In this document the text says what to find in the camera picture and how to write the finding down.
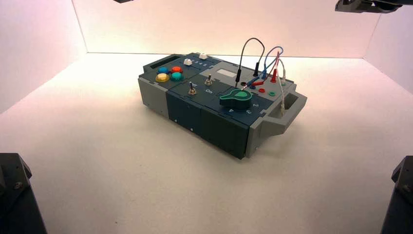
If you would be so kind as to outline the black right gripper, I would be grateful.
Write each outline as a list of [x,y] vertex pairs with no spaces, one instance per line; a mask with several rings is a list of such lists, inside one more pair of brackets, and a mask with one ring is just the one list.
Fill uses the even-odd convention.
[[413,0],[338,0],[336,12],[347,13],[381,13],[395,12],[404,5],[412,5]]

